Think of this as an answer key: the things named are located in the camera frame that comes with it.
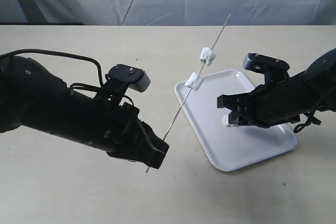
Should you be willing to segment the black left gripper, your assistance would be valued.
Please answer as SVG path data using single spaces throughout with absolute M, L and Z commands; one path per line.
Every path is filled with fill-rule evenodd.
M 53 96 L 52 133 L 105 151 L 109 156 L 140 160 L 159 169 L 169 145 L 139 120 L 140 110 L 113 95 L 90 98 L 69 88 Z

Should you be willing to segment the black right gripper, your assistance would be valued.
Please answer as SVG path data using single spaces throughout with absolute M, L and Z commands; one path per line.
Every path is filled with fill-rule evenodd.
M 310 111 L 314 103 L 315 94 L 305 83 L 303 73 L 252 94 L 221 94 L 217 97 L 217 108 L 231 110 L 229 122 L 238 126 L 249 126 L 249 116 L 261 127 L 284 124 L 292 117 Z

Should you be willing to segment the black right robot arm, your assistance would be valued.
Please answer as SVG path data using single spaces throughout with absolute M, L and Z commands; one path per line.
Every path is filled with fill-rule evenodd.
M 321 121 L 317 111 L 335 111 L 335 50 L 316 59 L 305 71 L 294 76 L 289 65 L 280 59 L 248 53 L 244 69 L 264 75 L 264 83 L 251 92 L 221 94 L 217 108 L 229 109 L 228 123 L 238 126 L 296 124 L 294 132 Z

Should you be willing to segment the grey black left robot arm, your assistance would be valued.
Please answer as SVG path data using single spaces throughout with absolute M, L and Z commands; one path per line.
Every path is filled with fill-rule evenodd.
M 159 168 L 169 145 L 138 117 L 127 89 L 145 91 L 144 70 L 123 64 L 99 74 L 99 86 L 67 85 L 17 50 L 1 55 L 1 132 L 20 126 Z

